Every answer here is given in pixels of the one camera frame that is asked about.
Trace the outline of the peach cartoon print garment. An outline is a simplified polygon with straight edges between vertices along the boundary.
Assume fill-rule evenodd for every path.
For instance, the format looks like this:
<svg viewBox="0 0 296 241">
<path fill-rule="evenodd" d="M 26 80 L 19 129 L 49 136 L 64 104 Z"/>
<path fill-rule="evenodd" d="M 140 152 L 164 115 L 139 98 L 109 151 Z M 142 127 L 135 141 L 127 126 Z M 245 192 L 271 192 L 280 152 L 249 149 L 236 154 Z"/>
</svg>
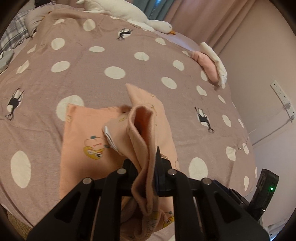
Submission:
<svg viewBox="0 0 296 241">
<path fill-rule="evenodd" d="M 93 109 L 69 104 L 60 164 L 59 195 L 65 197 L 83 178 L 107 177 L 129 159 L 138 171 L 132 196 L 121 203 L 120 235 L 147 240 L 174 221 L 173 200 L 154 189 L 156 153 L 179 168 L 178 156 L 162 102 L 127 84 L 131 105 Z"/>
</svg>

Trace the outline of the folded pink garment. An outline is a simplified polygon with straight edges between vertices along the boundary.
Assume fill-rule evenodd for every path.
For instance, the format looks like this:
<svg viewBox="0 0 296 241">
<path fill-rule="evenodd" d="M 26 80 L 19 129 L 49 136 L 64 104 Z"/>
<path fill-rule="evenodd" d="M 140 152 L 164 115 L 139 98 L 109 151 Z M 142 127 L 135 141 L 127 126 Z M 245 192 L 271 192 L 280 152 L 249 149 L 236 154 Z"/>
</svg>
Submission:
<svg viewBox="0 0 296 241">
<path fill-rule="evenodd" d="M 191 54 L 191 58 L 203 68 L 209 80 L 214 85 L 217 85 L 219 82 L 219 75 L 214 62 L 206 54 L 199 51 L 193 51 Z"/>
</svg>

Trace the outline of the mauve polka dot duvet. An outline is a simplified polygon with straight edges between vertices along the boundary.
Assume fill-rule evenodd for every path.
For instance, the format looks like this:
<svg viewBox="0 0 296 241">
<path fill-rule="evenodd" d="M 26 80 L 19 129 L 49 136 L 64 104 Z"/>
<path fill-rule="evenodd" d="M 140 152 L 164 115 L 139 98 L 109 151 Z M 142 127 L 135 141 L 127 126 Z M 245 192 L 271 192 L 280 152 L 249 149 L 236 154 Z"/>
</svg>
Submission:
<svg viewBox="0 0 296 241">
<path fill-rule="evenodd" d="M 257 169 L 228 84 L 215 86 L 190 51 L 129 22 L 73 9 L 49 13 L 1 74 L 1 204 L 36 225 L 83 177 L 122 159 L 104 134 L 104 116 L 125 121 L 123 105 L 164 106 L 161 155 L 246 196 Z"/>
</svg>

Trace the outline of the pink curtain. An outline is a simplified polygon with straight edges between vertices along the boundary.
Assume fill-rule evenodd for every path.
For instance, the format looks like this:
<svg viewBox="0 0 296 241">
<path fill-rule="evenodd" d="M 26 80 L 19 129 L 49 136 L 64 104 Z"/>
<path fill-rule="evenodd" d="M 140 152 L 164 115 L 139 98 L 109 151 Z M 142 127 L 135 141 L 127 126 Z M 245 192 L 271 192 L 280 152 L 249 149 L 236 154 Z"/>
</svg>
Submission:
<svg viewBox="0 0 296 241">
<path fill-rule="evenodd" d="M 255 0 L 174 1 L 164 20 L 197 44 L 206 42 L 217 54 L 239 28 Z"/>
</svg>

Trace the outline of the grey crumpled garment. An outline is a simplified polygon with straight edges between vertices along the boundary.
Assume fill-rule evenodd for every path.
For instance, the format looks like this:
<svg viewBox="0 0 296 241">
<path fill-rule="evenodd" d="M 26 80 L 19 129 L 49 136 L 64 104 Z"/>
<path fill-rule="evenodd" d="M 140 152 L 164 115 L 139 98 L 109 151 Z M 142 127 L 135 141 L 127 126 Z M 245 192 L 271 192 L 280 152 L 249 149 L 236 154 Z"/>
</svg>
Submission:
<svg viewBox="0 0 296 241">
<path fill-rule="evenodd" d="M 9 66 L 14 55 L 13 50 L 3 51 L 0 58 L 0 73 L 3 73 Z"/>
</svg>

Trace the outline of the teal curtain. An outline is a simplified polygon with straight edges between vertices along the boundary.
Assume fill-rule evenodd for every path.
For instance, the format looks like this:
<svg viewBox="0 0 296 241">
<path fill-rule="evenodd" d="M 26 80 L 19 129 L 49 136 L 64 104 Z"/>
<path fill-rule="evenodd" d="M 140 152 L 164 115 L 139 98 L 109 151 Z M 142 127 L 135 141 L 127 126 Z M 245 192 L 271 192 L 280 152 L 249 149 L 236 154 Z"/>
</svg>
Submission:
<svg viewBox="0 0 296 241">
<path fill-rule="evenodd" d="M 132 3 L 142 10 L 149 20 L 163 21 L 174 0 L 133 0 Z"/>
</svg>

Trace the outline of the white goose plush toy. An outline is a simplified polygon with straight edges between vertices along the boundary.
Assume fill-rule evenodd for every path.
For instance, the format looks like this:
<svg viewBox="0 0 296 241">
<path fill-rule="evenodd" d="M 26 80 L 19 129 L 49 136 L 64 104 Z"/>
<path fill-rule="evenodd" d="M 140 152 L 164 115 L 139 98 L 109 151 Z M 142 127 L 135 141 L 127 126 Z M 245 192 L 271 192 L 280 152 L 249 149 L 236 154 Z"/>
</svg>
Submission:
<svg viewBox="0 0 296 241">
<path fill-rule="evenodd" d="M 128 1 L 81 0 L 76 1 L 76 4 L 83 5 L 86 12 L 105 14 L 112 18 L 123 19 L 146 31 L 176 34 L 170 23 L 166 21 L 149 20 L 142 10 Z"/>
</svg>

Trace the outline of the plaid grey pillow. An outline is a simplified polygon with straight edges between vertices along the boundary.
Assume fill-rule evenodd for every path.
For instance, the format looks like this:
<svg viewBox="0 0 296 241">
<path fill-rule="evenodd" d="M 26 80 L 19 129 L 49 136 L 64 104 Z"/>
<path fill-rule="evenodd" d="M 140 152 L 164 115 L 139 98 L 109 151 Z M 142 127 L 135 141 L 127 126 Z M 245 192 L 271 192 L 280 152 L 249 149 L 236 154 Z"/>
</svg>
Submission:
<svg viewBox="0 0 296 241">
<path fill-rule="evenodd" d="M 1 38 L 1 53 L 15 49 L 24 40 L 28 39 L 29 32 L 25 25 L 25 18 L 29 12 L 30 10 L 16 14 L 10 22 Z"/>
</svg>

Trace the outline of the mauve pillow with print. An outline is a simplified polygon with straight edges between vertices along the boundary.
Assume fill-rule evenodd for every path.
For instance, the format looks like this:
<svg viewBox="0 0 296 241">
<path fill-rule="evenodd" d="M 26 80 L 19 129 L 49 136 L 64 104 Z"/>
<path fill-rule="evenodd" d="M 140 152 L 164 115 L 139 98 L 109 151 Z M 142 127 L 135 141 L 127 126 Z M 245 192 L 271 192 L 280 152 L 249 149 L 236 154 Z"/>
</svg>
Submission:
<svg viewBox="0 0 296 241">
<path fill-rule="evenodd" d="M 34 31 L 37 29 L 37 26 L 40 22 L 54 10 L 56 2 L 50 2 L 39 6 L 33 10 L 30 10 L 27 16 L 25 17 L 25 27 L 29 33 L 29 36 L 32 37 Z"/>
</svg>

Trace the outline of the white wall power strip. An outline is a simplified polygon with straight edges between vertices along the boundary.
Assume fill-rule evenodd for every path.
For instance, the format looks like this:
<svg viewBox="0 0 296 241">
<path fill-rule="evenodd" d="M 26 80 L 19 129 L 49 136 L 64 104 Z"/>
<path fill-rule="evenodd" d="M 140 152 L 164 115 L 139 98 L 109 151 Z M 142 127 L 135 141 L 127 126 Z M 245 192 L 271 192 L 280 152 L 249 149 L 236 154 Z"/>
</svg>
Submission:
<svg viewBox="0 0 296 241">
<path fill-rule="evenodd" d="M 295 120 L 295 109 L 290 99 L 286 95 L 285 91 L 276 80 L 274 80 L 270 84 L 270 87 L 274 90 L 275 94 L 277 95 L 280 102 L 282 103 L 283 108 L 287 112 L 290 121 L 293 122 Z"/>
</svg>

